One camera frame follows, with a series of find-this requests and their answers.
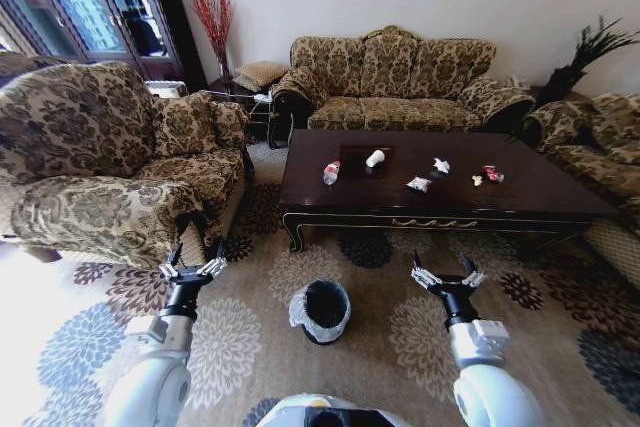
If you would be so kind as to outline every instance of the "red decorative branches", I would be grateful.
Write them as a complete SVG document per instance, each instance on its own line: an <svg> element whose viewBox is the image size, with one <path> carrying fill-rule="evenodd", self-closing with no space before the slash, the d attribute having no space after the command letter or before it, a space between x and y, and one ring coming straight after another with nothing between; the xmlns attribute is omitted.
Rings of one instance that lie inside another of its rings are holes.
<svg viewBox="0 0 640 427"><path fill-rule="evenodd" d="M211 47L221 64L227 63L225 45L233 17L230 0L191 0L191 8L207 31Z"/></svg>

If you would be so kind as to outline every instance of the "bottle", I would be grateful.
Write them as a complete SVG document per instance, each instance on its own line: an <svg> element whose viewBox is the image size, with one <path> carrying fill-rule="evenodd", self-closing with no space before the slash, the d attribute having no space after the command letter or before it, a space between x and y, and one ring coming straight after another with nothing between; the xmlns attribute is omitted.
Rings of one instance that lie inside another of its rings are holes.
<svg viewBox="0 0 640 427"><path fill-rule="evenodd" d="M338 172L340 171L340 161L331 162L324 168L323 180L327 185L333 185L338 180Z"/></svg>

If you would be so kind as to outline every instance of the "coffee table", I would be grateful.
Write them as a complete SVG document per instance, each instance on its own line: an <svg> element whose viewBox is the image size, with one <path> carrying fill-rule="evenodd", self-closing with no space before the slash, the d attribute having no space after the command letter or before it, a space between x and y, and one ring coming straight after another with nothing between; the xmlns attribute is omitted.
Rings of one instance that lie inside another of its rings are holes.
<svg viewBox="0 0 640 427"><path fill-rule="evenodd" d="M373 170L365 159L382 149ZM447 160L437 176L433 158ZM341 161L335 184L324 167ZM495 165L500 184L474 187L471 176ZM433 181L424 194L406 184ZM617 211L519 140L505 134L295 130L289 146L279 206L291 251L304 247L304 225L530 232L541 249L587 229Z"/></svg>

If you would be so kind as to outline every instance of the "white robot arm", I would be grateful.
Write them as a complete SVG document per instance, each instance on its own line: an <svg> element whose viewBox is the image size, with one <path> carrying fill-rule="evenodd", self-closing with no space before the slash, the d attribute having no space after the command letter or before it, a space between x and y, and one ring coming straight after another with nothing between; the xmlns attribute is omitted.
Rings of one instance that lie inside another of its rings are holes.
<svg viewBox="0 0 640 427"><path fill-rule="evenodd" d="M546 427L535 396L500 367L509 334L502 322L480 320L469 298L484 280L461 254L468 276L436 276L422 268L417 252L411 276L442 300L451 352L460 369L453 385L458 409L469 427Z"/></svg>
<svg viewBox="0 0 640 427"><path fill-rule="evenodd" d="M226 266L221 250L202 267L176 270L181 244L161 270L175 284L165 309L157 316L133 319L127 334L149 346L143 359L114 387L105 406L109 427L174 427L187 401L191 375L191 329L197 319L200 288ZM460 368L453 391L469 427L546 427L547 421L533 394L500 367L508 334L501 322L480 320L469 297L484 276L462 256L468 276L436 276L414 258L412 277L442 299L445 327ZM394 414L359 409L350 402L324 395L297 395L279 402L259 427L332 425L411 427Z"/></svg>
<svg viewBox="0 0 640 427"><path fill-rule="evenodd" d="M105 405L108 427L173 427L191 387L187 362L191 353L191 329L197 319L200 288L213 281L227 262L218 256L203 266L176 269L182 244L160 266L175 284L159 315L137 317L126 334L147 344L142 360L114 386Z"/></svg>

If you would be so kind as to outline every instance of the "floor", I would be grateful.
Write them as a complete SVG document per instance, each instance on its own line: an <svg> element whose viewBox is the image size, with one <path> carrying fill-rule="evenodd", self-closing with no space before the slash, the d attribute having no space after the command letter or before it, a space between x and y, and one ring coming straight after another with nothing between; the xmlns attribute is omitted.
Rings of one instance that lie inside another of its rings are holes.
<svg viewBox="0 0 640 427"><path fill-rule="evenodd" d="M199 298L193 390L179 425L255 426L278 399L301 392L415 426L464 425L444 312L410 277L414 249L434 272L459 273L463 251L489 275L473 303L505 323L506 368L551 425L640 425L640 296L608 266L571 244L522 263L517 239L401 230L310 229L307 249L291 254L276 207L286 149L250 152L256 181L229 239L232 262ZM2 425L102 425L105 399L141 352L124 325L157 312L167 285L158 272L42 264L7 245L0 273L9 306L0 359L11 379ZM353 306L331 346L288 323L291 295L316 278L339 281Z"/></svg>

